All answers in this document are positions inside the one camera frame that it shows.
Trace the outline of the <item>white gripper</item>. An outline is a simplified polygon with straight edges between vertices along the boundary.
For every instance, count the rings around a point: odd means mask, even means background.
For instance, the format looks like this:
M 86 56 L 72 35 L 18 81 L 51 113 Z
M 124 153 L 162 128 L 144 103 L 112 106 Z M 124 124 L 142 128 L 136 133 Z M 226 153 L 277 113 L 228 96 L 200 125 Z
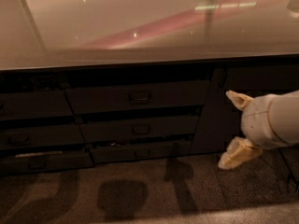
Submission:
M 246 138 L 235 137 L 221 155 L 218 167 L 232 170 L 263 154 L 263 149 L 282 147 L 282 141 L 275 135 L 269 120 L 269 108 L 275 95 L 255 97 L 243 93 L 227 91 L 227 98 L 240 111 L 241 131 Z

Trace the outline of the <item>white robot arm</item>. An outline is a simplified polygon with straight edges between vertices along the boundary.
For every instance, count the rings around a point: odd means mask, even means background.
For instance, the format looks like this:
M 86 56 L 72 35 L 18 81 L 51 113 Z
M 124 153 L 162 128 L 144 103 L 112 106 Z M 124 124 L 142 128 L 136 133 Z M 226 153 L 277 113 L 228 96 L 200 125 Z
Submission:
M 264 150 L 299 144 L 298 91 L 255 98 L 227 91 L 226 96 L 242 112 L 240 129 L 245 137 L 232 139 L 218 163 L 222 170 L 251 161 Z

